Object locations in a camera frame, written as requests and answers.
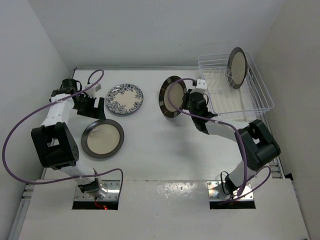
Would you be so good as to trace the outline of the dark patterned rim plate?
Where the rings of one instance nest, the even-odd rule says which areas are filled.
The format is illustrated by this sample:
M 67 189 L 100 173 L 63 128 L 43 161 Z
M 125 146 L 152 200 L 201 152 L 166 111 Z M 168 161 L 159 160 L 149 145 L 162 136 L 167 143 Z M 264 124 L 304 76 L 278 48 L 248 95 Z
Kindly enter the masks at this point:
M 183 97 L 185 93 L 187 92 L 186 85 L 183 81 L 178 82 L 174 84 L 172 87 L 170 94 L 168 94 L 170 87 L 175 83 L 176 81 L 180 80 L 181 78 L 179 76 L 170 76 L 168 77 L 162 84 L 160 91 L 159 91 L 159 97 L 158 97 L 158 103 L 161 112 L 164 116 L 167 118 L 175 118 L 177 117 L 180 112 L 177 111 L 170 103 L 169 99 L 173 103 L 175 107 L 178 107 L 180 110 L 182 110 L 183 105 Z

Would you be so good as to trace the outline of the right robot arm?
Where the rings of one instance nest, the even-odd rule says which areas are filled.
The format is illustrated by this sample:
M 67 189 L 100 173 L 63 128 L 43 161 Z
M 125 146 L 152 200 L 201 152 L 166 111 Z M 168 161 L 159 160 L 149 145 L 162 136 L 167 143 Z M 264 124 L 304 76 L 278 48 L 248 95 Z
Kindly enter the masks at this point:
M 217 135 L 238 144 L 240 154 L 245 155 L 237 167 L 224 179 L 221 190 L 231 195 L 243 189 L 262 168 L 278 157 L 281 149 L 263 121 L 256 119 L 239 126 L 236 121 L 219 121 L 218 116 L 208 110 L 204 94 L 188 90 L 183 97 L 183 109 L 188 110 L 191 119 L 200 132 Z

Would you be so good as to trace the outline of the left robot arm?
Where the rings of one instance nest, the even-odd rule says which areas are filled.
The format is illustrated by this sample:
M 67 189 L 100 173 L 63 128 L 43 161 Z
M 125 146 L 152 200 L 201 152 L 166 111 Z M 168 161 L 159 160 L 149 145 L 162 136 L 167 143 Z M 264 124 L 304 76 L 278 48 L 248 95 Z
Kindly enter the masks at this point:
M 81 159 L 79 148 L 67 124 L 72 110 L 78 115 L 105 120 L 104 100 L 82 93 L 79 81 L 67 78 L 52 92 L 48 114 L 40 127 L 31 131 L 41 165 L 74 177 L 80 191 L 98 198 L 102 183 L 96 170 Z

